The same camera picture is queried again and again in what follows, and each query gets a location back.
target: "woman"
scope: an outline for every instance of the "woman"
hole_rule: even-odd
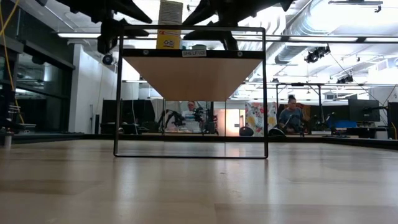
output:
[[[294,98],[293,95],[290,95],[287,102],[287,108],[284,109],[279,115],[279,128],[284,129],[285,125],[287,125],[286,132],[295,133],[295,130],[299,130],[302,119],[303,113],[300,108],[296,107],[296,98]]]

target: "yellow cable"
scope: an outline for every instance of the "yellow cable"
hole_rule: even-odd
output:
[[[10,20],[10,18],[12,17],[12,15],[15,13],[15,9],[16,9],[16,6],[17,6],[18,2],[19,2],[19,0],[17,0],[17,2],[15,3],[14,9],[13,9],[12,12],[10,13],[10,15],[9,15],[9,17],[8,17],[8,19],[7,19],[7,21],[6,21],[6,24],[4,24],[4,23],[3,23],[3,20],[2,20],[2,9],[1,9],[1,5],[0,5],[0,21],[1,21],[1,27],[2,27],[1,34],[0,34],[0,35],[3,34],[5,28],[7,27],[8,21]],[[8,59],[7,44],[6,44],[6,35],[2,35],[2,39],[3,39],[3,42],[4,42],[4,53],[5,53],[5,55],[6,55],[6,64],[7,64],[8,75],[9,75],[9,79],[10,79],[10,83],[11,83],[11,89],[12,89],[12,91],[15,91],[14,81],[12,80],[11,68],[10,68],[10,63],[9,63],[9,59]],[[20,111],[20,109],[19,109],[19,105],[18,105],[17,98],[14,97],[14,99],[15,99],[15,104],[16,104],[16,106],[17,106],[19,119],[21,119],[21,123],[24,124],[25,121],[24,121],[24,119],[23,119],[23,117],[22,117],[22,115],[21,115],[21,111]]]
[[[17,0],[15,2],[14,8],[12,9],[10,15],[8,16],[8,18],[6,20],[6,23],[3,26],[1,26],[2,28],[1,28],[1,31],[0,31],[0,35],[2,35],[4,33],[4,31],[6,30],[6,27],[7,27],[8,23],[10,22],[12,15],[14,15],[15,10],[17,9],[18,3],[19,3],[19,0]]]
[[[396,126],[394,125],[393,122],[391,122],[391,124],[392,124],[392,127],[394,128],[394,131],[395,131],[395,133],[396,133],[396,140],[397,140],[397,128],[396,128]]]

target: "blue object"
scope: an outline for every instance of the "blue object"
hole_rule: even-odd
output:
[[[356,128],[355,121],[335,121],[335,128]]]

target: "white wall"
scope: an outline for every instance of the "white wall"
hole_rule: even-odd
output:
[[[73,64],[76,69],[73,71],[72,89],[70,100],[69,131],[94,133],[95,120],[91,123],[91,108],[93,114],[102,116],[103,100],[116,99],[117,75],[113,69],[109,69],[99,60],[88,55],[81,45],[75,46]],[[122,77],[128,80],[136,80],[139,74],[127,63],[123,63]],[[138,86],[130,88],[123,85],[122,98],[133,100],[138,97]]]
[[[161,95],[153,88],[140,88],[139,99],[146,100],[148,97],[161,97]]]

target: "label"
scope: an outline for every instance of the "label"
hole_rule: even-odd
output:
[[[181,25],[182,23],[181,2],[161,0],[159,9],[159,25]],[[181,31],[180,30],[158,30],[157,49],[180,49]]]
[[[206,50],[183,50],[182,57],[206,57]]]

